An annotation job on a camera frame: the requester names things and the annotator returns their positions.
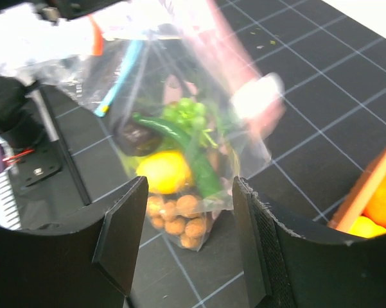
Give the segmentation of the dark purple fruit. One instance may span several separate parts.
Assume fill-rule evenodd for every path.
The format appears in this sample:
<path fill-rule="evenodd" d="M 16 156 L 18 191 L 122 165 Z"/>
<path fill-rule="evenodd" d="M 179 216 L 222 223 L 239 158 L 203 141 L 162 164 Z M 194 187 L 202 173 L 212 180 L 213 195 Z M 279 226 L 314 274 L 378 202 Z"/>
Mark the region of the dark purple fruit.
<path fill-rule="evenodd" d="M 117 121 L 112 135 L 117 147 L 129 157 L 147 156 L 162 144 L 162 136 L 133 120 L 125 124 Z"/>

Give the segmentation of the green chili pepper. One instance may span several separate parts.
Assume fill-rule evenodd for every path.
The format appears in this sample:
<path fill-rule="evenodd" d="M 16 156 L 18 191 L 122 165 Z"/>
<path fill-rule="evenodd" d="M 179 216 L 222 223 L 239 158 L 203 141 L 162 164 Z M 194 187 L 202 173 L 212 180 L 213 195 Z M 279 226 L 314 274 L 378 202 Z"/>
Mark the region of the green chili pepper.
<path fill-rule="evenodd" d="M 191 170 L 195 187 L 201 197 L 208 198 L 224 188 L 219 177 L 204 154 L 204 150 L 182 128 L 165 119 L 148 117 L 135 112 L 132 119 L 141 126 L 153 130 L 176 142 Z"/>

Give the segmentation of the orange plastic basket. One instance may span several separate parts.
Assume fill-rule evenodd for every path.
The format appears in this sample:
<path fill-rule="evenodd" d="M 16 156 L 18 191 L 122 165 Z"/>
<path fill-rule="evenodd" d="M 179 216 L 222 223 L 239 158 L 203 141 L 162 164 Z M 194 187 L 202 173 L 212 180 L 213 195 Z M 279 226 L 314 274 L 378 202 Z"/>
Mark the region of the orange plastic basket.
<path fill-rule="evenodd" d="M 386 175 L 386 148 L 366 167 L 328 227 L 347 233 Z"/>

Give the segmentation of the brown longan cluster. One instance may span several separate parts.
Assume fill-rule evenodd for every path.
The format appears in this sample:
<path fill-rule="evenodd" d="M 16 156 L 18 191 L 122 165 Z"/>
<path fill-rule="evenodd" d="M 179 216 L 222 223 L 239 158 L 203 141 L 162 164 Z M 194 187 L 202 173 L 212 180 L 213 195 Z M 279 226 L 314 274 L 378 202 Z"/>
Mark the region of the brown longan cluster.
<path fill-rule="evenodd" d="M 211 212 L 198 209 L 200 202 L 198 196 L 191 194 L 176 200 L 151 195 L 147 199 L 146 216 L 155 229 L 179 247 L 199 251 L 215 221 Z"/>

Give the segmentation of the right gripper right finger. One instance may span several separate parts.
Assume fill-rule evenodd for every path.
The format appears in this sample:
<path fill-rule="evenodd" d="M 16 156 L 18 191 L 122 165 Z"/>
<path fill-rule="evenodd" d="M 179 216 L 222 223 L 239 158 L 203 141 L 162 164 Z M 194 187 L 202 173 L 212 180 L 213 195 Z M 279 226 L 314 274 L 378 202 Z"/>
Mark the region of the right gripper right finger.
<path fill-rule="evenodd" d="M 363 239 L 232 186 L 251 307 L 386 307 L 386 234 Z"/>

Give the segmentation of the yellow lemon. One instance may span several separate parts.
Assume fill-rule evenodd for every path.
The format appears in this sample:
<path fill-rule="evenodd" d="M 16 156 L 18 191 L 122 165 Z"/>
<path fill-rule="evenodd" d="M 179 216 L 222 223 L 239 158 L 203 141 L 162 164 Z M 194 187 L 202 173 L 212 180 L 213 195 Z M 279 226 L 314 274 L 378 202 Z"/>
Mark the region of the yellow lemon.
<path fill-rule="evenodd" d="M 192 172 L 177 150 L 154 153 L 145 158 L 136 169 L 137 176 L 145 176 L 149 191 L 155 194 L 175 194 L 194 185 Z"/>

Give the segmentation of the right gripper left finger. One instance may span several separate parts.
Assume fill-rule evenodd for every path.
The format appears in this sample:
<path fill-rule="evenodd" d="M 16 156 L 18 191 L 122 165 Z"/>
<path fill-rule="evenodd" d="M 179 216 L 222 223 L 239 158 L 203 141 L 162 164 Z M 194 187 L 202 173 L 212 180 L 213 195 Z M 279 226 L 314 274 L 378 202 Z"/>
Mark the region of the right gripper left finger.
<path fill-rule="evenodd" d="M 122 307 L 147 197 L 147 179 L 139 176 L 44 227 L 0 227 L 0 307 Z"/>

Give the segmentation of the pink dotted zip bag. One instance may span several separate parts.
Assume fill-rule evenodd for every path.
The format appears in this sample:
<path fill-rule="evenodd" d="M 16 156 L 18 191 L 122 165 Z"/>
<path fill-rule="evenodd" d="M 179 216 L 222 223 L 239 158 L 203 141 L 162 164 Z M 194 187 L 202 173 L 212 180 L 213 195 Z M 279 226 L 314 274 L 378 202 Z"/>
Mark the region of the pink dotted zip bag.
<path fill-rule="evenodd" d="M 282 80 L 253 67 L 212 1 L 123 1 L 60 31 L 73 47 L 45 81 L 108 117 L 126 175 L 148 180 L 152 226 L 201 249 L 234 178 L 270 161 Z"/>

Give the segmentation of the green grapes bunch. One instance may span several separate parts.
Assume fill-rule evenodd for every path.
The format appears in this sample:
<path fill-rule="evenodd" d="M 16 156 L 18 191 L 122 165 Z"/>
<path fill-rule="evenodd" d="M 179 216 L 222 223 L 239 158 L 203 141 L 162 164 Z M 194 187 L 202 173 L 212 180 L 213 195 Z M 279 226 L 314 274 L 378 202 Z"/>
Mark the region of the green grapes bunch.
<path fill-rule="evenodd" d="M 191 98 L 181 98 L 179 101 L 167 104 L 162 111 L 161 118 L 175 124 L 190 137 L 197 137 L 201 146 L 218 147 L 211 137 L 213 129 L 209 124 L 207 107 L 203 103 Z"/>

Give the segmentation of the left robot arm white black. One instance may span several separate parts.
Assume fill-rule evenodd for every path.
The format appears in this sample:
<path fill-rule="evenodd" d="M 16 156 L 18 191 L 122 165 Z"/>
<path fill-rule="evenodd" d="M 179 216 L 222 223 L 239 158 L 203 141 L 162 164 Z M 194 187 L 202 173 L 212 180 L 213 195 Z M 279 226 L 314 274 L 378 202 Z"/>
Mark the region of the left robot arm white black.
<path fill-rule="evenodd" d="M 45 21 L 27 2 L 0 12 L 0 75 L 37 76 L 48 84 L 84 81 L 103 53 L 110 9 L 69 21 Z"/>

